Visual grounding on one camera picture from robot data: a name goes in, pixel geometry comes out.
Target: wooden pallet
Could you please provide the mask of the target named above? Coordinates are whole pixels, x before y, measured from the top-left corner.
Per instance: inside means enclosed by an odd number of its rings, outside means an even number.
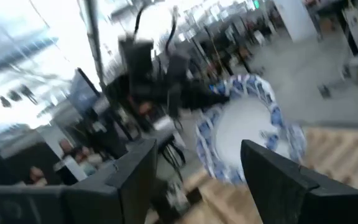
[[[358,189],[358,131],[306,128],[305,133],[308,149],[303,165]],[[221,183],[208,177],[205,170],[185,182],[188,190],[196,186],[203,203],[194,208],[192,215],[184,217],[185,222],[178,223],[208,223],[209,218],[210,223],[218,223],[217,218],[227,224],[262,223],[247,186]]]

